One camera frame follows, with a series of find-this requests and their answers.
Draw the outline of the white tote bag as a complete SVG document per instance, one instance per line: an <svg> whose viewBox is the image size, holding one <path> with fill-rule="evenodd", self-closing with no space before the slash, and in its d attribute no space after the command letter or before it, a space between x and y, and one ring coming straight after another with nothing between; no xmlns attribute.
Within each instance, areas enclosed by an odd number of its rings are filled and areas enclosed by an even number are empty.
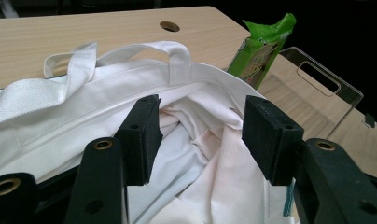
<svg viewBox="0 0 377 224"><path fill-rule="evenodd" d="M50 56L41 78L0 90L0 175L43 181L78 165L90 141L155 94L163 140L149 183L128 190L131 224L296 224L291 188L270 185L241 138L252 88L177 42L153 49L169 61L141 58L139 44L99 54L91 43L64 55L64 77Z"/></svg>

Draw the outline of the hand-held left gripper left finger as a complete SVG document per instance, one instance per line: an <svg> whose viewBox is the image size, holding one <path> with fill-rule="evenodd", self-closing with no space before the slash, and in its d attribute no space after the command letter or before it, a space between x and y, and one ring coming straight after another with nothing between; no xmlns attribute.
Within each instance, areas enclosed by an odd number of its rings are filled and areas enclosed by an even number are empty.
<svg viewBox="0 0 377 224"><path fill-rule="evenodd" d="M137 100L116 133L122 144L123 172L128 186L143 186L150 180L163 137L160 102L158 94Z"/></svg>

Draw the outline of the clear plastic tray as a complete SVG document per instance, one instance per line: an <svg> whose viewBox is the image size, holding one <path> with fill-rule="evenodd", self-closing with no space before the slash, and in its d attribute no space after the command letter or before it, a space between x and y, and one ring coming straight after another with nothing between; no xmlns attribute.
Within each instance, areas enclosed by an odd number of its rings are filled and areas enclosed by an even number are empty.
<svg viewBox="0 0 377 224"><path fill-rule="evenodd" d="M258 91L304 129L304 137L330 138L363 93L301 49L283 49Z"/></svg>

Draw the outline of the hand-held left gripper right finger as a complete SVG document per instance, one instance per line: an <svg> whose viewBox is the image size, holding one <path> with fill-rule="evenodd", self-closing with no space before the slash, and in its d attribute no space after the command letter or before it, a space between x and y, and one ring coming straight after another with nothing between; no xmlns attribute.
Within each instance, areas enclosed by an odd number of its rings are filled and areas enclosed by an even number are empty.
<svg viewBox="0 0 377 224"><path fill-rule="evenodd" d="M272 102L246 96L242 139L271 185L291 184L303 134L303 128Z"/></svg>

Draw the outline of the green snack packet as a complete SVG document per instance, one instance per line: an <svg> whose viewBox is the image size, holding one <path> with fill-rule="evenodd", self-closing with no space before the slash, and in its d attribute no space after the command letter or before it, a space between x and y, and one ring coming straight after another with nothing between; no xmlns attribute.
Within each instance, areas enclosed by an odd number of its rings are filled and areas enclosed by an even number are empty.
<svg viewBox="0 0 377 224"><path fill-rule="evenodd" d="M287 13L275 24L245 21L247 37L233 57L227 72L245 81L255 90L266 77L274 59L292 34L296 18Z"/></svg>

